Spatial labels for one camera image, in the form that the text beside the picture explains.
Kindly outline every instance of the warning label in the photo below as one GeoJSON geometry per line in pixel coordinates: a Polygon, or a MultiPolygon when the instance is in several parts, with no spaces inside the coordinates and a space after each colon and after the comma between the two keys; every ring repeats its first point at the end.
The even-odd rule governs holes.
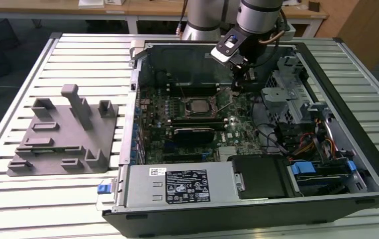
{"type": "Polygon", "coordinates": [[[207,170],[166,172],[168,204],[210,202],[207,170]]]}

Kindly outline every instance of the open computer tower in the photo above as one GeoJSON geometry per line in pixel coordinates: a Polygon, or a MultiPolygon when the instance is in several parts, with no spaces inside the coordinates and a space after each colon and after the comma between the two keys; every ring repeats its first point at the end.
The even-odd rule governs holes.
{"type": "Polygon", "coordinates": [[[215,45],[152,41],[135,54],[106,220],[150,237],[327,223],[378,208],[379,151],[307,46],[282,44],[233,92],[215,45]]]}

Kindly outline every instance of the slotted metal surface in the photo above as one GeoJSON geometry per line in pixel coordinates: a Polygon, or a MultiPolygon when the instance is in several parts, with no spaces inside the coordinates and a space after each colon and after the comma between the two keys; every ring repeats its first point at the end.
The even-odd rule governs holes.
{"type": "MultiPolygon", "coordinates": [[[[64,34],[51,39],[0,123],[0,238],[124,238],[104,221],[95,203],[96,187],[118,175],[127,88],[131,70],[128,47],[138,35],[64,34]],[[120,105],[111,169],[103,174],[8,177],[7,165],[34,116],[36,97],[68,104],[63,84],[79,84],[88,103],[111,100],[120,105]]],[[[175,36],[151,36],[174,40],[175,36]]],[[[354,63],[350,52],[333,39],[297,39],[313,51],[379,148],[379,83],[354,63]]],[[[318,88],[313,85],[318,98],[318,88]]],[[[298,225],[206,233],[167,238],[379,238],[379,209],[363,210],[329,224],[298,225]]]]}

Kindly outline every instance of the blue tab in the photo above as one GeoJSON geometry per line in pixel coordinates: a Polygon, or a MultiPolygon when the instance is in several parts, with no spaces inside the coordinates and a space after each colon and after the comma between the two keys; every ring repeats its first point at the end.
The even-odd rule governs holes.
{"type": "Polygon", "coordinates": [[[111,184],[98,185],[98,194],[110,194],[111,193],[111,184]]]}
{"type": "Polygon", "coordinates": [[[357,165],[355,165],[355,162],[354,161],[349,161],[349,167],[350,167],[350,170],[351,170],[351,172],[355,172],[357,170],[358,170],[358,167],[357,167],[357,165]]]}
{"type": "Polygon", "coordinates": [[[297,162],[294,166],[298,168],[299,173],[315,173],[317,172],[314,164],[311,162],[297,162]]]}
{"type": "Polygon", "coordinates": [[[301,170],[298,170],[298,167],[295,165],[291,165],[293,173],[294,175],[301,173],[301,170]]]}

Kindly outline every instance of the chip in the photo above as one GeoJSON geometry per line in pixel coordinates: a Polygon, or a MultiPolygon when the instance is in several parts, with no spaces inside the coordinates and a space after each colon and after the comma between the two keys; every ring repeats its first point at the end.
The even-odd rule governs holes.
{"type": "Polygon", "coordinates": [[[210,111],[210,104],[206,100],[195,100],[191,102],[191,110],[199,113],[207,113],[210,111]]]}

